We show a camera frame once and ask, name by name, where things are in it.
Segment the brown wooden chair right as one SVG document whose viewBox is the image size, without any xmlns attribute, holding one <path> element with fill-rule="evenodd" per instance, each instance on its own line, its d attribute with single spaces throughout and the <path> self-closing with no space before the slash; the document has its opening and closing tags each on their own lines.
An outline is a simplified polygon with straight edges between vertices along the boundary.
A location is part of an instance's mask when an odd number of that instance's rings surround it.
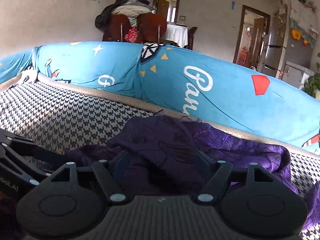
<svg viewBox="0 0 320 240">
<path fill-rule="evenodd" d="M 137 17 L 137 43 L 160 43 L 167 31 L 167 22 L 161 15 L 147 13 Z"/>
</svg>

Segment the brown wooden chair left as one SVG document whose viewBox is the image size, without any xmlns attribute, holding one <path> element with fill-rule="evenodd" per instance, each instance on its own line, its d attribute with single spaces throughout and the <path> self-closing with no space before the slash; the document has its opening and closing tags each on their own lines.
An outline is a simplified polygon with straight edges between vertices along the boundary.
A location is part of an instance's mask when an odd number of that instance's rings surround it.
<svg viewBox="0 0 320 240">
<path fill-rule="evenodd" d="M 112 14 L 107 22 L 102 41 L 125 41 L 125 35 L 131 28 L 126 15 Z"/>
</svg>

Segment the blue cartoon print sofa backrest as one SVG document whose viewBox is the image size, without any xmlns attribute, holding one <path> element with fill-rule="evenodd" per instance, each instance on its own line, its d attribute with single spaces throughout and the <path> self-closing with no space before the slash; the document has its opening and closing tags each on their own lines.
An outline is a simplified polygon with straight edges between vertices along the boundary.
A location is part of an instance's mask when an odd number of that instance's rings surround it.
<svg viewBox="0 0 320 240">
<path fill-rule="evenodd" d="M 319 154 L 319 102 L 283 81 L 174 46 L 72 42 L 1 59 L 1 81 L 33 69 Z"/>
</svg>

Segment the brown wooden chair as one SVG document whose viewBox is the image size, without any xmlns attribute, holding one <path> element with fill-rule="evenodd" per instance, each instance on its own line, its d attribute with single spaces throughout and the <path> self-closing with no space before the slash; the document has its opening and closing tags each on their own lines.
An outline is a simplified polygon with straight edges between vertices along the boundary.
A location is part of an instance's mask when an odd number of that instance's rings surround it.
<svg viewBox="0 0 320 240">
<path fill-rule="evenodd" d="M 161 15 L 147 13 L 137 17 L 137 43 L 160 43 L 167 31 L 167 22 Z"/>
<path fill-rule="evenodd" d="M 125 35 L 131 28 L 126 15 L 112 14 L 107 22 L 102 41 L 125 41 Z"/>
</svg>

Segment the silver refrigerator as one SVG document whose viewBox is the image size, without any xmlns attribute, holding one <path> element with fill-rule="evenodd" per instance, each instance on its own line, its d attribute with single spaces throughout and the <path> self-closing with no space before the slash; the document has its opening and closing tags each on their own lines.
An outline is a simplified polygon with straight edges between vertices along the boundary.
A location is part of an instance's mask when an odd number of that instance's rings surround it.
<svg viewBox="0 0 320 240">
<path fill-rule="evenodd" d="M 281 78 L 287 61 L 310 68 L 319 34 L 317 15 L 299 0 L 278 0 L 260 72 Z"/>
</svg>

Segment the green potted plant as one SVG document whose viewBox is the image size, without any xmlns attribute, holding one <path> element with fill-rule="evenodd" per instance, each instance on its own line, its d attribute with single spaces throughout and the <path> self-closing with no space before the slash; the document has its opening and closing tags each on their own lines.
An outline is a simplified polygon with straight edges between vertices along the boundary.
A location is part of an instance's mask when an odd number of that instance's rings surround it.
<svg viewBox="0 0 320 240">
<path fill-rule="evenodd" d="M 317 72 L 308 78 L 304 83 L 303 91 L 309 94 L 315 99 L 319 99 L 319 89 L 320 89 L 320 75 L 319 75 L 319 62 L 317 62 Z"/>
</svg>

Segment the white clothed dining table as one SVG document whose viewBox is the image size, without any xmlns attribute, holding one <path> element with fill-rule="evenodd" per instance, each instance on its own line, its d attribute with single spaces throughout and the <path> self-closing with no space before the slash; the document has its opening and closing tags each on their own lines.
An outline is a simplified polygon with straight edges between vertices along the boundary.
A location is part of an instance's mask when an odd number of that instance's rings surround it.
<svg viewBox="0 0 320 240">
<path fill-rule="evenodd" d="M 182 25 L 168 24 L 163 38 L 184 48 L 188 45 L 188 28 Z"/>
</svg>

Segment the white chest freezer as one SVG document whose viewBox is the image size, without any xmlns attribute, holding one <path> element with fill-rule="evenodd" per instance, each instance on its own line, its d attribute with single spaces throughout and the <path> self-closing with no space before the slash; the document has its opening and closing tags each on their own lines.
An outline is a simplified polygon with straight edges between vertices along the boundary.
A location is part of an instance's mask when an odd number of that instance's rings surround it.
<svg viewBox="0 0 320 240">
<path fill-rule="evenodd" d="M 314 76 L 314 72 L 306 67 L 286 61 L 281 80 L 289 85 L 303 90 L 304 83 L 309 77 Z"/>
</svg>

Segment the houndstooth sofa seat cover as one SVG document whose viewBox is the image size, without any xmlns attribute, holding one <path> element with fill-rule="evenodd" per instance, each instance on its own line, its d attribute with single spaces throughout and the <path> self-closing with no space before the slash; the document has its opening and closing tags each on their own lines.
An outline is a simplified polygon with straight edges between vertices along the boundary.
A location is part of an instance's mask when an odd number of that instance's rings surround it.
<svg viewBox="0 0 320 240">
<path fill-rule="evenodd" d="M 113 93 L 63 85 L 38 75 L 1 85 L 1 129 L 64 155 L 106 145 L 134 117 L 163 114 L 207 123 L 234 137 L 286 148 L 292 192 L 258 163 L 217 161 L 196 194 L 131 194 L 111 161 L 78 167 L 24 157 L 48 172 L 20 200 L 1 192 L 1 239 L 319 239 L 319 157 L 267 139 Z"/>
</svg>

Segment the purple floral red-lined garment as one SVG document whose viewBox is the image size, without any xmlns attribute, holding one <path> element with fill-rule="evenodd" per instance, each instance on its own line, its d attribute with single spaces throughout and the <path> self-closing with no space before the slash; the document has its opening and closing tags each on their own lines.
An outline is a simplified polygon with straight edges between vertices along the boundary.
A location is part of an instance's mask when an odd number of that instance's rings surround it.
<svg viewBox="0 0 320 240">
<path fill-rule="evenodd" d="M 258 163 L 292 192 L 291 157 L 286 148 L 240 139 L 207 123 L 156 114 L 131 118 L 106 145 L 84 145 L 65 153 L 78 167 L 95 161 L 111 161 L 121 151 L 130 154 L 123 180 L 115 180 L 126 192 L 146 195 L 196 194 L 204 187 L 195 157 L 204 152 L 214 161 L 237 168 Z"/>
</svg>

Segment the dark wooden chair behind table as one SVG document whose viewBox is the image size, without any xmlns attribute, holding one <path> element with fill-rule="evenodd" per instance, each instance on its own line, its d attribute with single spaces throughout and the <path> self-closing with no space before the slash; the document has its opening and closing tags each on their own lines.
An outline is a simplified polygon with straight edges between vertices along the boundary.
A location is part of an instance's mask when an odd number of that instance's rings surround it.
<svg viewBox="0 0 320 240">
<path fill-rule="evenodd" d="M 194 36 L 197 31 L 198 27 L 191 27 L 188 29 L 188 44 L 185 46 L 185 48 L 192 50 L 193 44 L 194 44 Z"/>
</svg>

